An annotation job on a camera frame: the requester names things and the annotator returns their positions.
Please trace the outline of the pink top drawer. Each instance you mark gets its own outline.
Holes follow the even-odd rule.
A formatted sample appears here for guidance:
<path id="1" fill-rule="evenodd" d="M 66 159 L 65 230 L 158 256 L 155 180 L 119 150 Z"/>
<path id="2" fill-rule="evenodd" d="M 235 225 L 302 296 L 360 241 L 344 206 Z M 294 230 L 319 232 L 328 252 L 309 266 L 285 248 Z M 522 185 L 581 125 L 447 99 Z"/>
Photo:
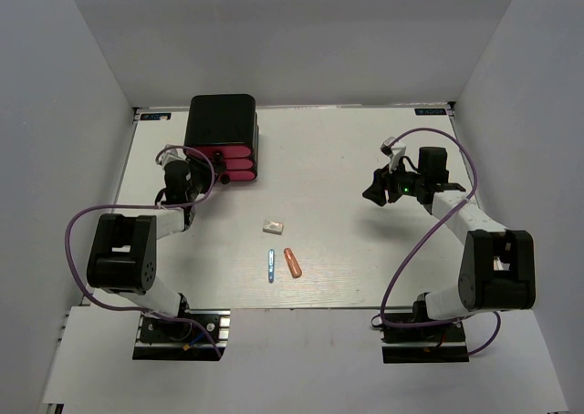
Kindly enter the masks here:
<path id="1" fill-rule="evenodd" d="M 212 158 L 216 152 L 220 152 L 226 160 L 246 159 L 253 155 L 254 151 L 246 145 L 206 145 L 186 146 L 187 150 L 197 150 L 205 157 Z"/>

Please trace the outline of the white eraser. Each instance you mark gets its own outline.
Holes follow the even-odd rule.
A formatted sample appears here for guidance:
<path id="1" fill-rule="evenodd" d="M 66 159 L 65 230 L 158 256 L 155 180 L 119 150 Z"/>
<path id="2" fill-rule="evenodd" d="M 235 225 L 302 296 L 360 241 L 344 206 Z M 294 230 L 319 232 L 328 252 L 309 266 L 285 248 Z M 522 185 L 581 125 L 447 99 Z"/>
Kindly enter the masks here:
<path id="1" fill-rule="evenodd" d="M 284 224 L 271 220 L 264 220 L 262 230 L 264 233 L 281 235 L 284 231 Z"/>

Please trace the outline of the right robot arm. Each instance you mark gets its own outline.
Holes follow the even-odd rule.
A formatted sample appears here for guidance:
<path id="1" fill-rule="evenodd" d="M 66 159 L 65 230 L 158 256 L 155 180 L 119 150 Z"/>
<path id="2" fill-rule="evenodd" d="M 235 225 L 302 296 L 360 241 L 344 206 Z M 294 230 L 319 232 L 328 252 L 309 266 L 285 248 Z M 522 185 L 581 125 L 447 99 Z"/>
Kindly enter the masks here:
<path id="1" fill-rule="evenodd" d="M 412 329 L 418 337 L 431 340 L 445 325 L 475 314 L 532 308 L 536 302 L 532 235 L 493 220 L 461 184 L 451 182 L 446 149 L 421 148 L 418 163 L 410 170 L 404 144 L 384 147 L 382 152 L 389 162 L 374 172 L 364 198 L 383 207 L 413 197 L 437 221 L 422 241 L 427 243 L 445 226 L 464 249 L 453 285 L 420 294 L 409 321 L 398 322 L 381 311 L 381 323 L 392 329 Z"/>

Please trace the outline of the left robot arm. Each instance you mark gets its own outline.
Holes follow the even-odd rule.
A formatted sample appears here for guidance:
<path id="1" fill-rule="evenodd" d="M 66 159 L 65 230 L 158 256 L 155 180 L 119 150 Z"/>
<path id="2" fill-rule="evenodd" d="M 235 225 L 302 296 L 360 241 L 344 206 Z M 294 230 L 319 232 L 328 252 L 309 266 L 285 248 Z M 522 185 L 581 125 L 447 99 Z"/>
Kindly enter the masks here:
<path id="1" fill-rule="evenodd" d="M 162 316 L 164 333 L 182 340 L 191 334 L 193 318 L 183 312 L 184 296 L 157 275 L 157 242 L 190 228 L 194 203 L 213 188 L 217 172 L 210 162 L 192 159 L 170 159 L 162 169 L 164 187 L 154 199 L 154 212 L 99 217 L 86 275 L 92 288 Z"/>

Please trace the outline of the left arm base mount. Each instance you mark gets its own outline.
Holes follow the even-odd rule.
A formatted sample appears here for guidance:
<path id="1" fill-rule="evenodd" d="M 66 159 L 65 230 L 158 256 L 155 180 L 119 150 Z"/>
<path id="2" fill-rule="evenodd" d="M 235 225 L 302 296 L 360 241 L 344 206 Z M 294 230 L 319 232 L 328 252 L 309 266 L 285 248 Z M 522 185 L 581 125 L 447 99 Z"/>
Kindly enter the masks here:
<path id="1" fill-rule="evenodd" d="M 209 333 L 222 355 L 227 347 L 230 310 L 186 310 L 183 316 Z M 132 353 L 133 360 L 201 362 L 220 358 L 203 330 L 196 324 L 142 316 Z"/>

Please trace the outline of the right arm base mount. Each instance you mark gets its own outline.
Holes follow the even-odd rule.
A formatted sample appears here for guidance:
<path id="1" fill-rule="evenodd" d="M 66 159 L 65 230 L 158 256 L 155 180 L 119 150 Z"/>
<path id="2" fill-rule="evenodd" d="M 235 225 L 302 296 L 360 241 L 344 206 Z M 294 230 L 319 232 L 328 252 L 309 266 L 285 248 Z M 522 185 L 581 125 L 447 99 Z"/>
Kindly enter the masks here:
<path id="1" fill-rule="evenodd" d="M 395 308 L 386 312 L 384 317 L 392 326 L 387 326 L 380 315 L 375 315 L 370 321 L 372 328 L 381 332 L 384 364 L 450 364 L 469 361 L 461 323 L 403 327 L 430 322 L 421 295 L 411 308 Z"/>

